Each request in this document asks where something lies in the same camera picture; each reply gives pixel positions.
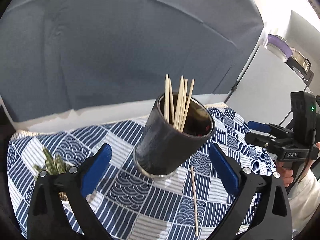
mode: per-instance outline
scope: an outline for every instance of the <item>sleeve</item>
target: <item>sleeve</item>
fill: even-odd
[[[292,228],[300,232],[320,204],[320,183],[317,182],[311,170],[299,182],[292,194],[292,198],[289,198],[289,203]]]

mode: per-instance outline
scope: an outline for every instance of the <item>metal screw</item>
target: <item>metal screw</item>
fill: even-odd
[[[243,170],[243,172],[244,172],[245,174],[250,174],[250,173],[251,173],[251,169],[248,168],[248,167],[244,167],[242,170]]]
[[[273,173],[273,176],[274,176],[275,178],[277,178],[277,179],[280,178],[280,174],[279,174],[278,172],[274,172],[274,173]]]
[[[76,173],[77,171],[78,171],[78,168],[77,168],[77,167],[71,167],[70,170],[69,170],[69,172],[70,172],[71,174],[74,174],[74,173]]]
[[[40,174],[39,174],[39,176],[42,177],[42,178],[44,176],[46,176],[46,175],[47,175],[47,171],[41,171]]]

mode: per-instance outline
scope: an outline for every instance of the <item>chopstick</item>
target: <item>chopstick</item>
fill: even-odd
[[[173,94],[172,94],[172,84],[169,75],[165,75],[165,87],[164,87],[164,119],[170,123],[170,114],[172,119],[173,127],[183,132],[186,118],[188,115],[188,110],[191,101],[191,95],[193,91],[195,80],[191,82],[188,99],[187,99],[187,89],[188,89],[188,79],[184,79],[183,76],[180,78],[179,92],[177,96],[176,109],[174,109]]]
[[[164,87],[164,119],[168,122],[168,112],[169,112],[169,75],[165,75],[165,87]]]
[[[196,184],[195,184],[195,174],[193,172],[192,166],[191,166],[191,178],[192,178],[192,189],[193,189],[193,201],[195,205],[196,236],[198,236],[198,211],[197,211]]]
[[[186,109],[186,97],[187,97],[187,88],[188,88],[188,79],[184,80],[184,90],[183,90],[183,101],[182,101],[182,107],[180,111],[180,120],[179,120],[179,127],[178,130],[180,131],[183,121],[184,112]]]
[[[174,105],[173,105],[171,78],[169,78],[169,97],[170,97],[171,118],[172,118],[172,124],[173,124],[173,122],[174,122]]]
[[[193,85],[195,84],[195,80],[192,79],[191,81],[191,86],[190,86],[190,90],[189,90],[189,94],[188,94],[188,101],[187,101],[187,105],[186,105],[186,109],[184,111],[184,115],[183,115],[183,120],[182,120],[182,124],[181,124],[181,128],[180,128],[180,132],[183,132],[183,128],[184,128],[184,124],[186,122],[186,118],[188,115],[188,110],[189,110],[189,105],[190,105],[190,100],[191,100],[191,95],[192,95],[192,91],[193,91]]]
[[[182,94],[183,94],[183,76],[181,76],[180,78],[180,86],[179,86],[179,92],[178,92],[178,99],[177,99],[177,106],[176,106],[176,112],[175,112],[175,116],[174,116],[174,123],[173,123],[173,127],[178,130],[179,127],[179,118],[180,118],[180,108],[181,108],[181,100],[182,100]]]

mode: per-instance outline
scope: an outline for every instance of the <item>black cylindrical cup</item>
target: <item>black cylindrical cup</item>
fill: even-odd
[[[173,94],[174,108],[178,95]],[[135,147],[134,161],[145,175],[164,177],[174,172],[213,134],[214,120],[205,107],[191,98],[183,132],[164,119],[164,95],[155,101],[141,140]]]

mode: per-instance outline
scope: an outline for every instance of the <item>finger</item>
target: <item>finger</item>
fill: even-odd
[[[278,167],[276,170],[280,173],[280,176],[282,178],[291,177],[293,175],[293,170],[289,170],[283,167]]]
[[[284,184],[290,184],[293,182],[293,177],[282,178]]]
[[[278,166],[278,167],[282,167],[283,166],[283,164],[284,164],[284,162],[276,162],[276,166]]]

